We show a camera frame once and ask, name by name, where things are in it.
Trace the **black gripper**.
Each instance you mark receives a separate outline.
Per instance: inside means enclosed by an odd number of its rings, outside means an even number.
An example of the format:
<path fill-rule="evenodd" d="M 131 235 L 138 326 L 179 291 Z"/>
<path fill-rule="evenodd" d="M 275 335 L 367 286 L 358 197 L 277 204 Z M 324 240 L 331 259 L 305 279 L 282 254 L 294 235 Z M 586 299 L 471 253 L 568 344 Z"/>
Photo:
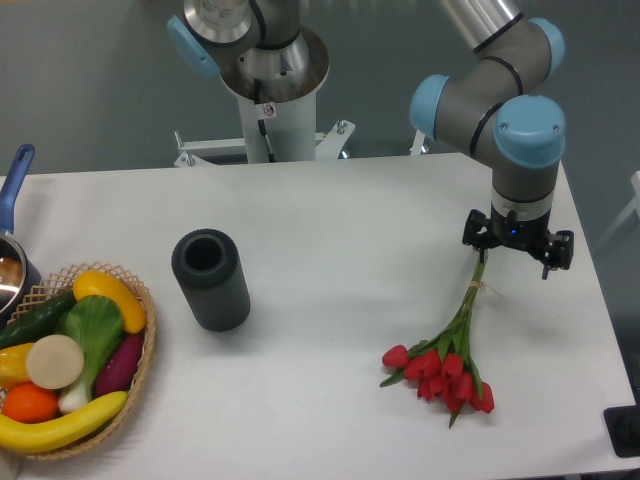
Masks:
<path fill-rule="evenodd" d="M 552 271 L 568 270 L 574 254 L 574 232 L 548 230 L 550 211 L 533 220 L 518 220 L 503 216 L 495 208 L 490 219 L 472 209 L 463 229 L 462 243 L 479 253 L 479 262 L 485 263 L 488 252 L 496 247 L 520 251 L 533 251 L 533 257 L 543 265 L 543 280 Z"/>

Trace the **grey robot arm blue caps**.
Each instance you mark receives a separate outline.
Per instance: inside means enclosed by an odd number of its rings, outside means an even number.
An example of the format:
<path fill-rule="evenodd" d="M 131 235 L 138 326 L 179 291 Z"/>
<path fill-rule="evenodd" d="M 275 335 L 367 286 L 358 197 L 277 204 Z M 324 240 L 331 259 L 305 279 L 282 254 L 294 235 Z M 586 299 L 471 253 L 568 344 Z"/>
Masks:
<path fill-rule="evenodd" d="M 528 253 L 545 271 L 568 269 L 574 235 L 548 228 L 565 116 L 534 89 L 562 62 L 561 32 L 511 1 L 446 1 L 443 9 L 477 56 L 455 80 L 427 77 L 410 106 L 412 126 L 492 172 L 491 211 L 472 211 L 462 241 L 480 252 Z M 329 72 L 322 39 L 296 1 L 187 1 L 168 36 L 184 61 L 219 77 L 236 97 L 252 163 L 316 160 L 316 94 Z"/>

